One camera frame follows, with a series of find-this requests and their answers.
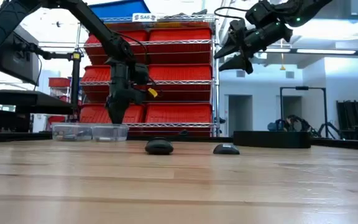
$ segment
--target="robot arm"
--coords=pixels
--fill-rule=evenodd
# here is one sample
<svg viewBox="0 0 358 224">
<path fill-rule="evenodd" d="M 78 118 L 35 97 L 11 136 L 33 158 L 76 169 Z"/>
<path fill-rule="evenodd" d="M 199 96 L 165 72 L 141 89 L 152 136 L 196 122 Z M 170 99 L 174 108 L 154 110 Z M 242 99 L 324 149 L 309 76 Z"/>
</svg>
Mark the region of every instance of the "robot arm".
<svg viewBox="0 0 358 224">
<path fill-rule="evenodd" d="M 111 66 L 108 111 L 113 123 L 122 123 L 130 101 L 142 103 L 144 94 L 131 88 L 131 81 L 146 84 L 149 74 L 145 65 L 136 64 L 130 45 L 110 31 L 82 0 L 10 0 L 0 8 L 0 46 L 21 21 L 40 7 L 69 10 L 101 42 Z"/>
<path fill-rule="evenodd" d="M 291 27 L 299 27 L 312 19 L 332 0 L 288 0 L 286 3 L 272 5 L 267 0 L 259 1 L 246 13 L 246 19 L 254 29 L 247 30 L 245 20 L 230 23 L 229 38 L 223 48 L 214 56 L 215 59 L 240 51 L 233 59 L 223 64 L 219 70 L 243 69 L 248 74 L 253 72 L 249 58 L 254 53 L 266 48 L 280 39 L 290 41 Z"/>
</svg>

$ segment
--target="blue bin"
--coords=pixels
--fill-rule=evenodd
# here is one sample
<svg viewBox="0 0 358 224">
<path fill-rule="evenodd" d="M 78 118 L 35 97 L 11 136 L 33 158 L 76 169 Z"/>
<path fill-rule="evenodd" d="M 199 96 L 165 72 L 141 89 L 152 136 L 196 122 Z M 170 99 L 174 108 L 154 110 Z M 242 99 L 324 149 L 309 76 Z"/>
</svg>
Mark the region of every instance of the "blue bin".
<svg viewBox="0 0 358 224">
<path fill-rule="evenodd" d="M 89 5 L 99 17 L 132 17 L 133 13 L 150 13 L 143 0 L 122 0 L 116 2 Z"/>
</svg>

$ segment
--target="shelf label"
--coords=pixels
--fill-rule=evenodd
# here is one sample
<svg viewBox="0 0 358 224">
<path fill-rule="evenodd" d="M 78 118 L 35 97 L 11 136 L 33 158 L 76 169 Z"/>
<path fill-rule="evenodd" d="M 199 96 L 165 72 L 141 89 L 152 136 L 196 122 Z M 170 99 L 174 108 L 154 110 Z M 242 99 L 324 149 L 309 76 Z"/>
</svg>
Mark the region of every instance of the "shelf label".
<svg viewBox="0 0 358 224">
<path fill-rule="evenodd" d="M 133 13 L 132 22 L 156 22 L 157 15 L 152 13 Z"/>
</svg>

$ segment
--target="ceiling light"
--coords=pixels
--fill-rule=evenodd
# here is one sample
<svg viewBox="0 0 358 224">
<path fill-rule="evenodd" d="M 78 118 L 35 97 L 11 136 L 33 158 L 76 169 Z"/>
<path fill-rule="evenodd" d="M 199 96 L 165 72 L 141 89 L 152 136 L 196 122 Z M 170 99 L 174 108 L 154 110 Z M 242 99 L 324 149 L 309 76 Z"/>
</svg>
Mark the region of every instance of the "ceiling light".
<svg viewBox="0 0 358 224">
<path fill-rule="evenodd" d="M 298 49 L 298 53 L 305 54 L 354 54 L 355 50 L 318 50 L 318 49 Z"/>
<path fill-rule="evenodd" d="M 265 52 L 288 53 L 289 51 L 291 51 L 291 49 L 275 49 L 275 48 L 271 48 L 271 49 L 266 49 Z"/>
</svg>

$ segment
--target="wooden tabletop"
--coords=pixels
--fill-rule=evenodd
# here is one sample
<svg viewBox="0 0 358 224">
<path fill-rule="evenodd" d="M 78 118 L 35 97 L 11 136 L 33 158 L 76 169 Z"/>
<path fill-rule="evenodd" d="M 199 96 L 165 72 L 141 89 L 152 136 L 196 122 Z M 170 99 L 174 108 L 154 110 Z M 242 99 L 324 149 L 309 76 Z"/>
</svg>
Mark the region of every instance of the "wooden tabletop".
<svg viewBox="0 0 358 224">
<path fill-rule="evenodd" d="M 0 143 L 0 223 L 358 223 L 358 151 Z"/>
</svg>

